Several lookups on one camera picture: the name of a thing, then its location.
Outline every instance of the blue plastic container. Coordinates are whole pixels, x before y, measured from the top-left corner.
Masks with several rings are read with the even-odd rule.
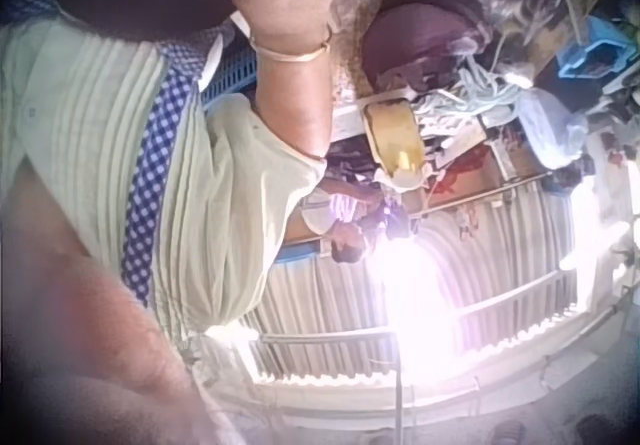
[[[236,93],[256,81],[256,53],[248,45],[220,61],[211,83],[202,92],[202,105],[208,112],[222,95]]]
[[[558,52],[560,78],[597,79],[619,73],[638,55],[638,45],[611,22],[587,17],[587,32],[589,45],[583,48],[572,42]],[[603,57],[610,63],[596,63]]]

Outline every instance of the checkered fabric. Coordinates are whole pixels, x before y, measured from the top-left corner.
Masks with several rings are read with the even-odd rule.
[[[7,4],[0,16],[1,23],[60,13],[55,0],[8,0]],[[121,260],[122,279],[144,306],[148,303],[153,246],[177,128],[192,94],[197,97],[197,80],[217,34],[216,28],[192,34],[185,40],[158,44],[169,67],[153,101],[136,160]]]

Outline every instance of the corrugated metal sheet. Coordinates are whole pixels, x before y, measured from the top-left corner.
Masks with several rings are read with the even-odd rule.
[[[417,241],[437,265],[435,286],[453,309],[482,302],[557,269],[574,247],[569,198],[544,193],[536,183],[517,189],[499,208],[476,204],[479,228],[460,239],[454,211],[435,212],[420,223]],[[561,313],[576,302],[575,274],[486,310],[461,318],[457,353],[495,345]],[[338,265],[313,258],[273,267],[260,305],[243,319],[261,333],[306,334],[357,330],[388,324],[384,286],[366,262]],[[258,370],[288,375],[386,372],[390,340],[337,345],[252,345]]]

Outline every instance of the white sleeve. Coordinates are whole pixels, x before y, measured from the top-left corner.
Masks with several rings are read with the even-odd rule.
[[[195,289],[188,296],[191,312],[201,312],[200,329],[234,320],[258,304],[288,217],[326,168],[324,160],[276,137],[241,95],[216,104],[207,132],[209,165],[200,163],[211,169],[198,173],[202,181],[193,195],[202,202],[190,207],[199,210],[190,228],[201,239],[190,245],[195,280],[189,286]]]

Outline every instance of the person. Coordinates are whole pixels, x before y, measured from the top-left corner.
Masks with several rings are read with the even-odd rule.
[[[230,96],[209,118],[202,42],[125,41],[55,0],[6,3],[3,381],[38,418],[24,443],[221,443],[172,344],[258,303],[324,174],[331,0],[233,0],[256,102]]]
[[[341,180],[324,178],[302,201],[302,218],[313,233],[331,240],[331,257],[337,263],[356,263],[372,246],[357,220],[382,200],[381,193]]]

